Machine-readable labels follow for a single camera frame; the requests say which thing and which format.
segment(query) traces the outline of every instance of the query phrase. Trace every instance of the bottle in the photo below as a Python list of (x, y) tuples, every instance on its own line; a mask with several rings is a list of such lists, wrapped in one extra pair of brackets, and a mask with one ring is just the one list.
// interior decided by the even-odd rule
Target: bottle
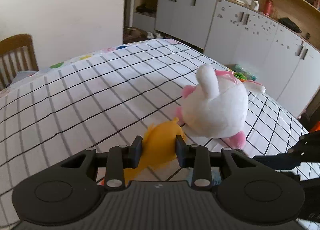
[(272, 0), (266, 0), (266, 4), (264, 5), (263, 13), (269, 16), (272, 12), (273, 2)]

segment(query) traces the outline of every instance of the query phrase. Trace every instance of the white cabinet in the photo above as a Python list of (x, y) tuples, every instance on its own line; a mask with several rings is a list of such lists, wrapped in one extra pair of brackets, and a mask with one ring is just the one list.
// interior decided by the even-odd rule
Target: white cabinet
[(204, 54), (224, 65), (231, 64), (248, 9), (218, 0)]
[(278, 102), (291, 114), (298, 117), (311, 101), (320, 86), (320, 53), (307, 44), (291, 79)]
[(260, 81), (259, 73), (264, 70), (263, 62), (277, 28), (278, 23), (248, 9), (244, 23), (241, 24), (240, 39), (231, 64), (239, 64)]
[(158, 0), (156, 30), (204, 49), (217, 0)]
[(258, 81), (266, 87), (266, 93), (275, 100), (278, 99), (297, 67), (303, 44), (305, 42), (298, 35), (279, 25), (258, 74)]
[(155, 29), (170, 34), (174, 0), (158, 0)]
[(177, 0), (172, 35), (204, 49), (217, 0)]

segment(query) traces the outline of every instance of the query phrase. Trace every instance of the colorful toy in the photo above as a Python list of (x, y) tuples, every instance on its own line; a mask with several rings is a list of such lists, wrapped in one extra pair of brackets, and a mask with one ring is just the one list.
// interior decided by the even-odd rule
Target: colorful toy
[(186, 140), (183, 130), (177, 125), (178, 121), (179, 119), (175, 117), (172, 121), (167, 121), (157, 126), (152, 124), (148, 127), (142, 139), (142, 154), (138, 167), (124, 170), (126, 184), (146, 167), (150, 166), (156, 170), (176, 158), (176, 136), (181, 135)]
[(246, 136), (242, 131), (247, 110), (247, 89), (264, 92), (261, 84), (241, 81), (231, 71), (214, 70), (202, 65), (196, 74), (199, 85), (182, 90), (183, 103), (176, 114), (199, 136), (223, 138), (232, 148), (243, 148)]

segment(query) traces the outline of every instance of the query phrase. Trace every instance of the bunny ear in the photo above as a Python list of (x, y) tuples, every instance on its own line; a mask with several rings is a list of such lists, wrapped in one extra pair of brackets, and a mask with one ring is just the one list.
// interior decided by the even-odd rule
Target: bunny ear
[(197, 80), (206, 98), (213, 99), (220, 94), (216, 73), (209, 64), (204, 64), (198, 68)]

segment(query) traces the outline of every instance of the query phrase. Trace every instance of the wooden chair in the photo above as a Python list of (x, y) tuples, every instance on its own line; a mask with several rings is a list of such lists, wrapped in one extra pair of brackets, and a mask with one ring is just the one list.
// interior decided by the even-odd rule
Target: wooden chair
[(19, 71), (39, 70), (29, 34), (17, 34), (1, 41), (0, 59), (0, 89), (9, 86)]

